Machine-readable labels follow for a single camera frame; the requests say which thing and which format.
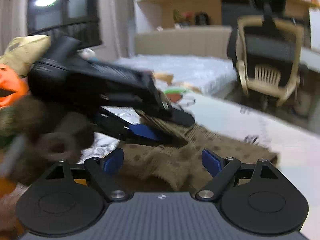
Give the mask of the brown polka dot corduroy garment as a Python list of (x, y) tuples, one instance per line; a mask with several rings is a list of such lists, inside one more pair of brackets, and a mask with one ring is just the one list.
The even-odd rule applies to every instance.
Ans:
[(258, 159), (267, 159), (272, 164), (277, 162), (277, 154), (264, 147), (225, 137), (199, 124), (186, 128), (148, 116), (143, 111), (137, 113), (142, 124), (168, 132), (175, 142), (156, 146), (119, 142), (119, 148), (124, 151), (124, 163), (116, 180), (129, 191), (194, 194), (212, 179), (201, 162), (205, 148), (221, 158), (235, 157), (242, 163), (253, 164)]

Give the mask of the yellow tote bag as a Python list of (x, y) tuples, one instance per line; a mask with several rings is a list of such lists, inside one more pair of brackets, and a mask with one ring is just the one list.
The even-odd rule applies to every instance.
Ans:
[(26, 77), (31, 66), (41, 58), (51, 45), (51, 37), (32, 35), (16, 37), (1, 56), (1, 64), (9, 66), (17, 75)]

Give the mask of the white quilted mattress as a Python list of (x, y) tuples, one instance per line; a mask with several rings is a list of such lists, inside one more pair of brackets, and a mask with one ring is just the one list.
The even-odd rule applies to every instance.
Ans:
[[(172, 85), (168, 85), (163, 77), (162, 80), (159, 77), (155, 79), (156, 87), (163, 92), (177, 88), (224, 99), (238, 83), (237, 73), (231, 60), (217, 57), (138, 55), (131, 58), (121, 57), (111, 63), (172, 76)], [(132, 124), (140, 123), (139, 115), (131, 108), (107, 107), (106, 109)], [(82, 158), (103, 157), (116, 148), (118, 141), (95, 133), (93, 145), (82, 151)]]

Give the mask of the orange pumpkin plush costume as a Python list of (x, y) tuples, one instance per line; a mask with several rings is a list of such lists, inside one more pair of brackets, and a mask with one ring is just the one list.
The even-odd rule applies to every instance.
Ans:
[(12, 105), (27, 92), (25, 81), (13, 69), (1, 63), (1, 107)]

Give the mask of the dark window with railing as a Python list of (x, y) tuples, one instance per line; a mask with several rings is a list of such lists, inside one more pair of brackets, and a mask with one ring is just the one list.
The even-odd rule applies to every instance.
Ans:
[(98, 0), (28, 0), (28, 35), (66, 35), (80, 40), (80, 48), (102, 44)]

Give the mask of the white height chart play mat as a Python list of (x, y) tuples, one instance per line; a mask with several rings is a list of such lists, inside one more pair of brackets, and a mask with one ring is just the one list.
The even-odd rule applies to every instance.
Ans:
[(304, 194), (309, 215), (302, 232), (319, 239), (319, 136), (252, 108), (177, 88), (166, 96), (208, 130), (277, 154), (276, 167)]

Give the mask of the beige upholstered bed headboard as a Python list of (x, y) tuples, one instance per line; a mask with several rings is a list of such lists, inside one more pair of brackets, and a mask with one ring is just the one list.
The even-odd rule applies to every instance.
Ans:
[(227, 59), (229, 26), (164, 29), (137, 34), (136, 55), (194, 55)]

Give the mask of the white curtain right of window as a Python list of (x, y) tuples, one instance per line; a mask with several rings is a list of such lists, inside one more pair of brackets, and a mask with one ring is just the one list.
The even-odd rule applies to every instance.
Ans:
[(94, 50), (97, 57), (106, 61), (127, 57), (133, 0), (98, 0), (98, 12), (102, 45)]

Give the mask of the potted red green plant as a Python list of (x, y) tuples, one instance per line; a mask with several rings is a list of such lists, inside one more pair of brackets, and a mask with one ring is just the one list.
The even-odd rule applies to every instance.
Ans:
[(179, 12), (177, 9), (173, 11), (174, 23), (182, 27), (193, 25), (193, 12)]

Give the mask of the black round speaker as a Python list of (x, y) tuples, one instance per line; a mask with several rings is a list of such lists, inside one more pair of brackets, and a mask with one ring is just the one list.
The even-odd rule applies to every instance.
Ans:
[(195, 25), (204, 26), (204, 25), (210, 25), (210, 17), (206, 12), (197, 12), (195, 14)]

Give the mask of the beige black office chair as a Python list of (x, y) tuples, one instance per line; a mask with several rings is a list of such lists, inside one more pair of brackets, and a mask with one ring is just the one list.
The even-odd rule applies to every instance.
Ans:
[(251, 0), (259, 15), (241, 16), (232, 30), (227, 56), (238, 71), (245, 96), (263, 95), (281, 107), (297, 93), (304, 66), (300, 54), (304, 28), (284, 16), (286, 0)]

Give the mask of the white box on desk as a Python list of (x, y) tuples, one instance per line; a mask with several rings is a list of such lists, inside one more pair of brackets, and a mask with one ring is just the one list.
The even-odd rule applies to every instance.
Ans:
[(319, 9), (310, 8), (310, 37), (311, 49), (319, 53), (320, 50), (320, 12)]

